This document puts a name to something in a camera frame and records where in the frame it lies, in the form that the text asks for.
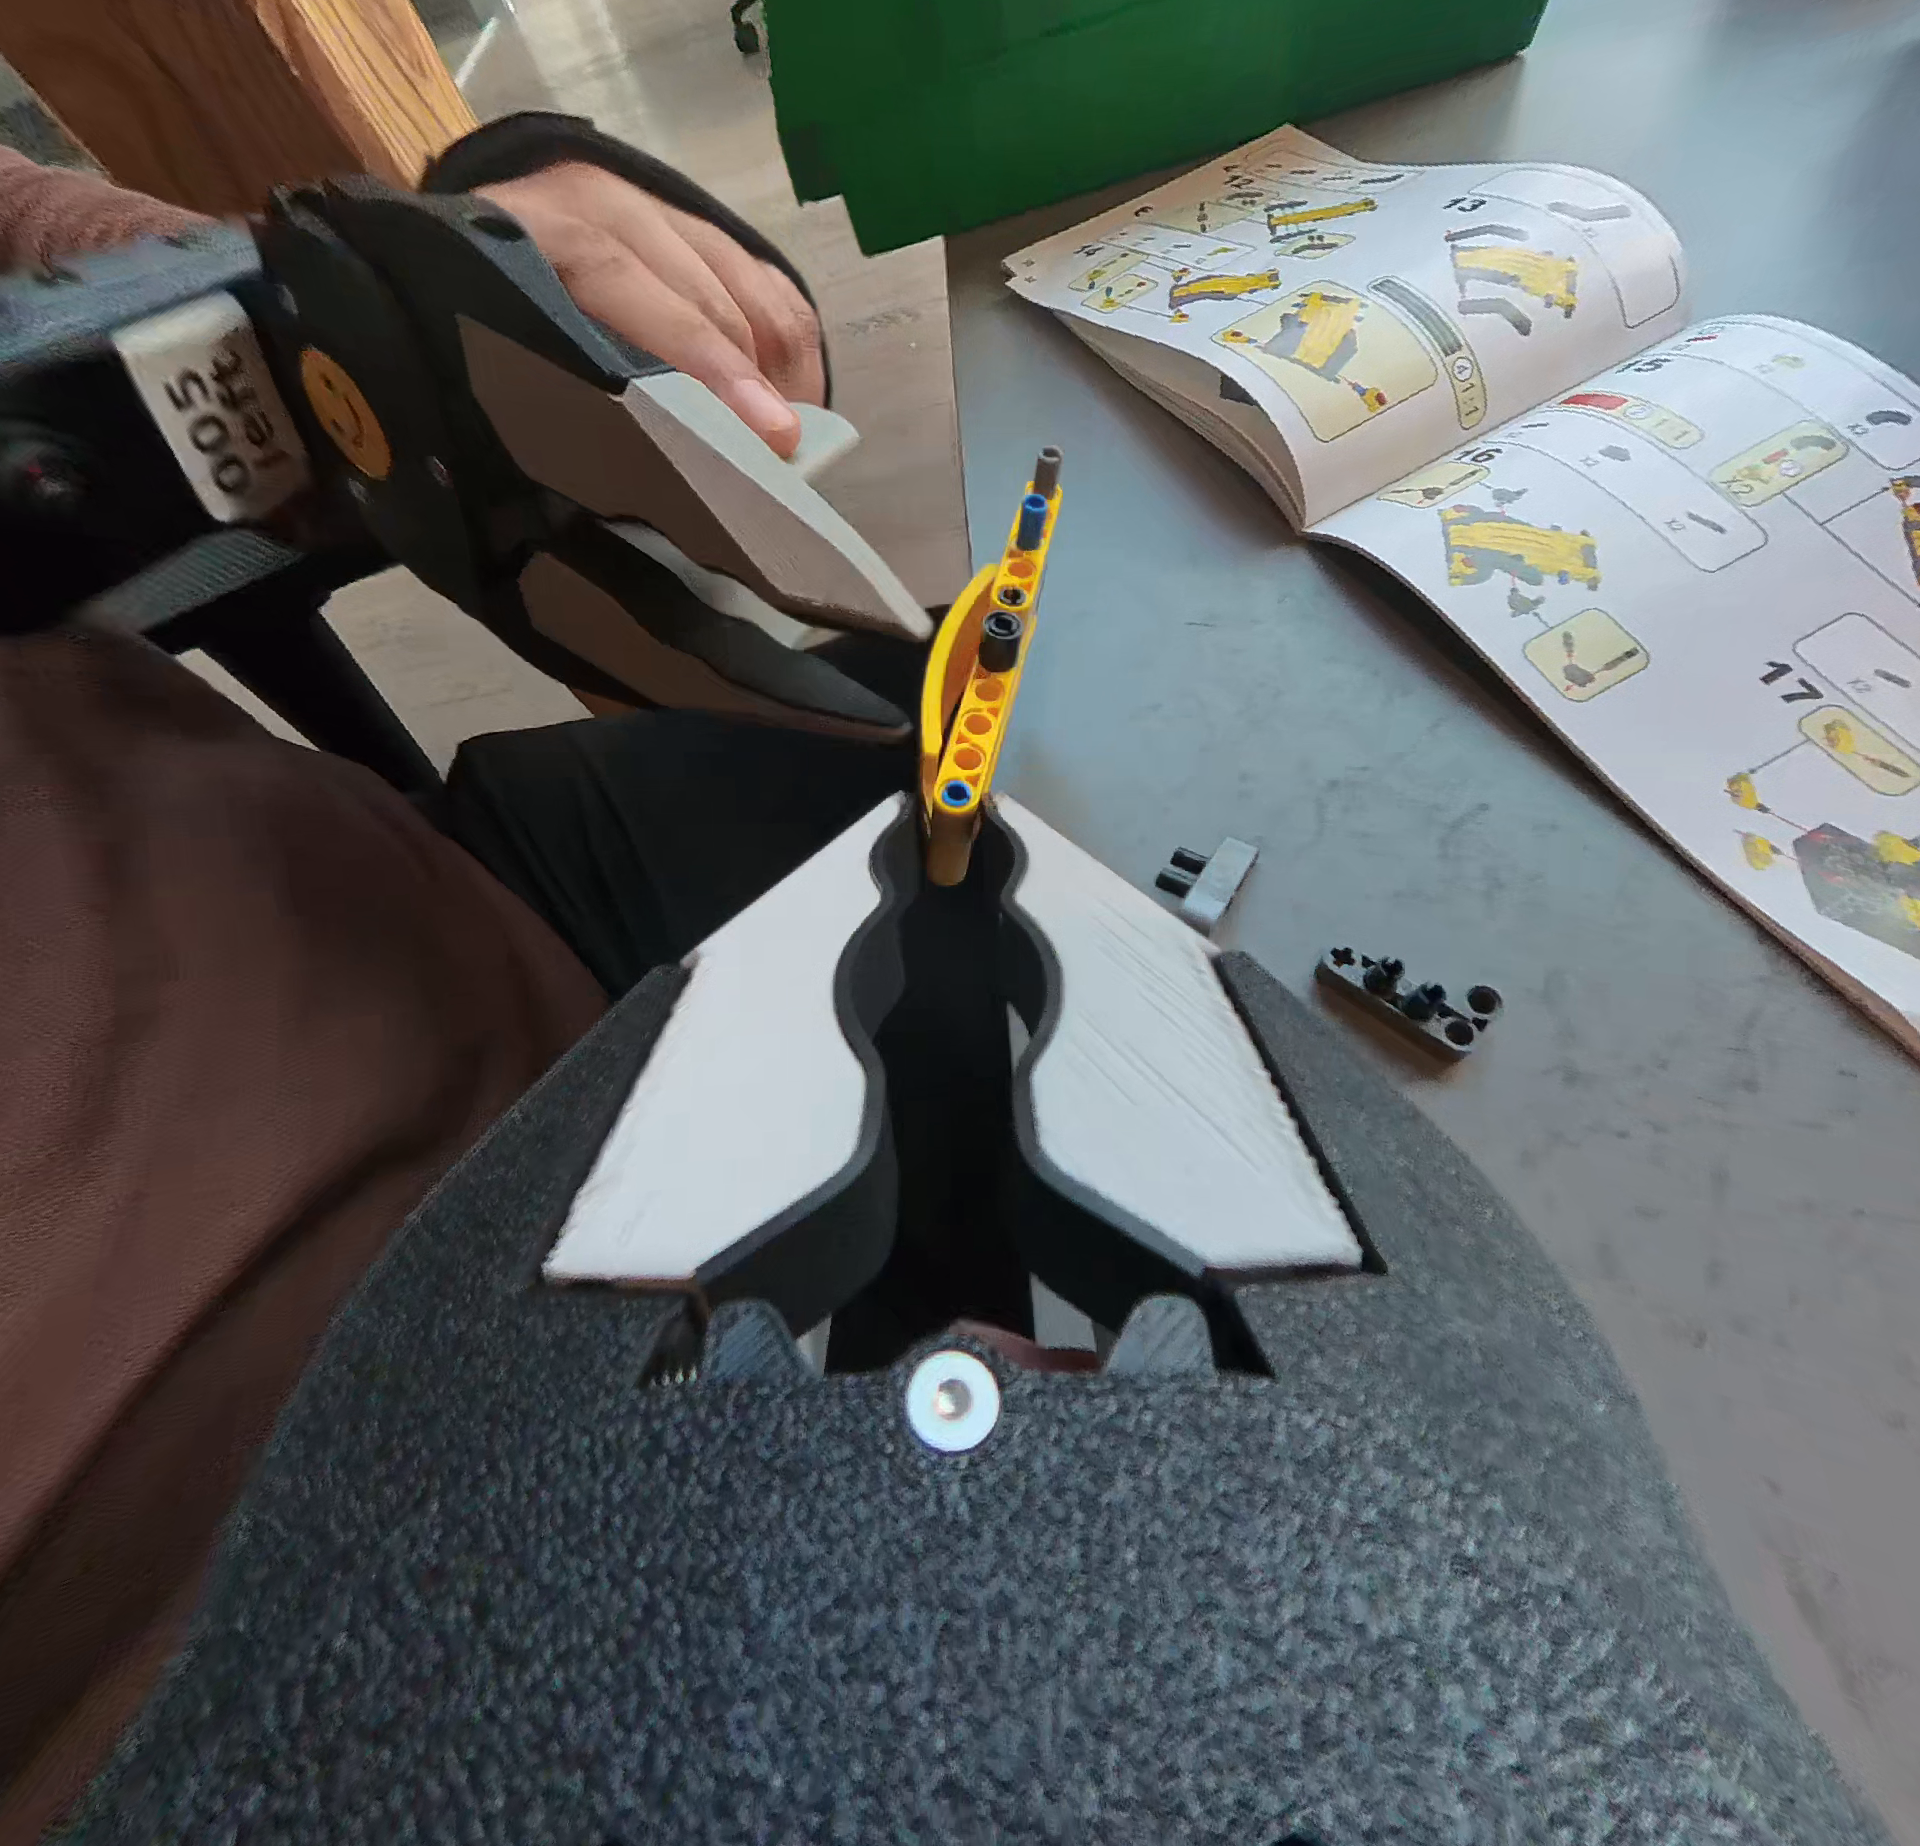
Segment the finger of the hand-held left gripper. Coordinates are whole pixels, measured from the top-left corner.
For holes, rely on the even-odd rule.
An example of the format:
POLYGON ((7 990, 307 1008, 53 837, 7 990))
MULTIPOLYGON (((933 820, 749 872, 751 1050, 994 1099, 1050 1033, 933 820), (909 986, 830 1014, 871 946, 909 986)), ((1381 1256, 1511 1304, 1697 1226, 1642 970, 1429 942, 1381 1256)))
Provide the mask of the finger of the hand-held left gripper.
POLYGON ((578 691, 874 745, 909 739, 898 705, 713 610, 602 523, 575 523, 557 551, 536 551, 516 589, 531 630, 583 665, 564 674, 578 691))
POLYGON ((514 466, 816 626, 923 641, 930 618, 861 534, 727 403, 679 371, 604 390, 460 318, 467 387, 514 466))

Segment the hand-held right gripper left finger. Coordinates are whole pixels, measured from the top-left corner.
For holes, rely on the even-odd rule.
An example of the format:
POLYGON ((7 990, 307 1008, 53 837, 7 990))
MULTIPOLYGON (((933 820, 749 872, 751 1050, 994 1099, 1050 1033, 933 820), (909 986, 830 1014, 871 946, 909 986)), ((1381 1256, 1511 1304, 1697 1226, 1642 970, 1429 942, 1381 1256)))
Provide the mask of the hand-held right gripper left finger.
POLYGON ((894 796, 709 936, 543 1260, 543 1280, 833 1315, 896 1240, 880 1031, 921 879, 894 796))

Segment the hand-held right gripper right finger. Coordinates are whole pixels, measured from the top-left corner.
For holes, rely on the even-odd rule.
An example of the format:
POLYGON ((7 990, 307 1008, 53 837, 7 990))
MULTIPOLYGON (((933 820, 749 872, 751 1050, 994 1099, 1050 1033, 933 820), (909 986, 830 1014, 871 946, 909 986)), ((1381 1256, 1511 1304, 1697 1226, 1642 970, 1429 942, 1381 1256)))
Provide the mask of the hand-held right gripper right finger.
POLYGON ((1345 1275, 1363 1244, 1217 947, 1027 807, 990 807, 1027 1267, 1116 1331, 1155 1295, 1239 1331, 1237 1293, 1345 1275))

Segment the light grey angled beam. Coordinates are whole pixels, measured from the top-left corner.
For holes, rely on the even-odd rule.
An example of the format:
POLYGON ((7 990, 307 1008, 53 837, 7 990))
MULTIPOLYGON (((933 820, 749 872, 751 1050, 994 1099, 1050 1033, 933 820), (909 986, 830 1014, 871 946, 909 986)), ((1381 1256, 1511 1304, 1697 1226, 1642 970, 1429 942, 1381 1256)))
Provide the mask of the light grey angled beam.
POLYGON ((1173 900, 1179 919, 1210 938, 1259 858, 1255 844, 1233 837, 1210 854, 1176 849, 1155 876, 1155 889, 1173 900))

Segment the yellow beam assembly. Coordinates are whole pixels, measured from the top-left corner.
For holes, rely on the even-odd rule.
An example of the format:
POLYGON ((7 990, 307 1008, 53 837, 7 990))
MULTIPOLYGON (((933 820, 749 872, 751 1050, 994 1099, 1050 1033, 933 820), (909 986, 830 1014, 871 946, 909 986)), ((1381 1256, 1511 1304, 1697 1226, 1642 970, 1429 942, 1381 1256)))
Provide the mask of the yellow beam assembly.
POLYGON ((1063 453, 1034 463, 1000 555, 979 567, 930 641, 919 694, 919 824, 930 886, 970 866, 1005 731, 1034 644, 1049 547, 1058 522, 1063 453))

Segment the grey desk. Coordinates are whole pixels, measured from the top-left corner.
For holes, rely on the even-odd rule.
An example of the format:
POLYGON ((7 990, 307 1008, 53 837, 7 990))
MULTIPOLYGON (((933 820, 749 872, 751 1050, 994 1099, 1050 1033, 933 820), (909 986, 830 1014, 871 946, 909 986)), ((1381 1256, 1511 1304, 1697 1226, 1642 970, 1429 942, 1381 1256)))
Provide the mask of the grey desk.
MULTIPOLYGON (((1697 316, 1916 374, 1916 0, 1549 0, 1515 63, 1318 124, 1360 159, 1588 164, 1697 316)), ((1484 665, 1005 289, 1121 187, 948 245, 973 538, 1066 448, 1005 780, 1119 872, 1234 835, 1233 946, 1523 1213, 1628 1368, 1727 1593, 1916 1842, 1916 1066, 1600 791, 1484 665), (1438 1063, 1315 977, 1394 954, 1503 1014, 1438 1063)))

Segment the person's left hand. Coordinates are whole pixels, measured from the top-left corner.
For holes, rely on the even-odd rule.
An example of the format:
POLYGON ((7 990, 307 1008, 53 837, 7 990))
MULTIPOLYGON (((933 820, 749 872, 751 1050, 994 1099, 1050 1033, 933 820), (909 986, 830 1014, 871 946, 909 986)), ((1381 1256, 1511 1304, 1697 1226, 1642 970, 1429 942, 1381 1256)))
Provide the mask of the person's left hand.
POLYGON ((798 403, 827 403, 825 331, 781 269, 715 225, 592 164, 487 185, 575 302, 606 331, 692 376, 773 453, 803 440, 798 403))

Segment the person's black trousers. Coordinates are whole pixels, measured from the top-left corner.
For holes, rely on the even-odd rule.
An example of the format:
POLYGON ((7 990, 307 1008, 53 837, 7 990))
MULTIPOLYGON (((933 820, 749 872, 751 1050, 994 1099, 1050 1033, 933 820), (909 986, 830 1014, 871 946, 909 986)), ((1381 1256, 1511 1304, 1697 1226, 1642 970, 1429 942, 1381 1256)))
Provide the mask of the person's black trousers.
POLYGON ((647 709, 470 737, 438 824, 616 1000, 916 779, 909 737, 647 709))

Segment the dark grey angled beam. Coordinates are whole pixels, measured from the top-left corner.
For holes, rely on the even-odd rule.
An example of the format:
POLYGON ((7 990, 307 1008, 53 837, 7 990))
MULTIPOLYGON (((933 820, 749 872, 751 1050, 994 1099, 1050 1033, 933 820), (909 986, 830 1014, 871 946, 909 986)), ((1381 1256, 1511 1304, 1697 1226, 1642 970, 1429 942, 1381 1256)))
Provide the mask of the dark grey angled beam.
POLYGON ((1454 995, 1444 984, 1411 973, 1394 954, 1370 954, 1353 946, 1327 950, 1315 962, 1315 977, 1327 992, 1449 1066, 1473 1058, 1504 1006, 1501 990, 1490 984, 1473 984, 1454 995))

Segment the person's brown sweater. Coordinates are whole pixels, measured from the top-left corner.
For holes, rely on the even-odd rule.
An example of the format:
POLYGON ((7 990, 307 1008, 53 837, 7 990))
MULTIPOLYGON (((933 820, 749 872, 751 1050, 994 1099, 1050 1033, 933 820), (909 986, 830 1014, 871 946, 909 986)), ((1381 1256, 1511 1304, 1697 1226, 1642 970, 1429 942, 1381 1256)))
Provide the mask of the person's brown sweater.
POLYGON ((396 789, 155 648, 2 658, 2 1777, 34 1842, 341 1299, 606 1000, 396 789))

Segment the green plastic bin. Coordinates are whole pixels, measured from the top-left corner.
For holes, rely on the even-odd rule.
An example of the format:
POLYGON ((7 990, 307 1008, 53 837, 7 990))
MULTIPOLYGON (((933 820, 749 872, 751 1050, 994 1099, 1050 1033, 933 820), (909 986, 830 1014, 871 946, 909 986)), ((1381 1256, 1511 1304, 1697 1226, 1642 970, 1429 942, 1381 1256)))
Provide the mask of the green plastic bin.
POLYGON ((1496 64, 1547 0, 764 0, 781 153, 887 253, 1496 64))

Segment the building instruction booklet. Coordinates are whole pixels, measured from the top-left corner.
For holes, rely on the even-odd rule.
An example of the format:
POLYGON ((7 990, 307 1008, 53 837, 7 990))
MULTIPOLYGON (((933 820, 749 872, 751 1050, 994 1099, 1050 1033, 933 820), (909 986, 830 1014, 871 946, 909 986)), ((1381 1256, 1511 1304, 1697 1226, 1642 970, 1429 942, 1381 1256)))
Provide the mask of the building instruction booklet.
POLYGON ((1916 1049, 1918 392, 1568 164, 1273 132, 1007 287, 1383 567, 1729 899, 1916 1049))

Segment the wooden post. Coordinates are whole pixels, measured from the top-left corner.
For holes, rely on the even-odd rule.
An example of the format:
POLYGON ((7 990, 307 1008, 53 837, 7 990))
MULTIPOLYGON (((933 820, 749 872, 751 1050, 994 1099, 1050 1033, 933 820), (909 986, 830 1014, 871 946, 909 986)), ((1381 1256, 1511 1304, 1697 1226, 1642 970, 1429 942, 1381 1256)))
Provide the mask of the wooden post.
POLYGON ((213 214, 411 188, 476 127, 410 0, 2 0, 2 51, 108 176, 213 214))

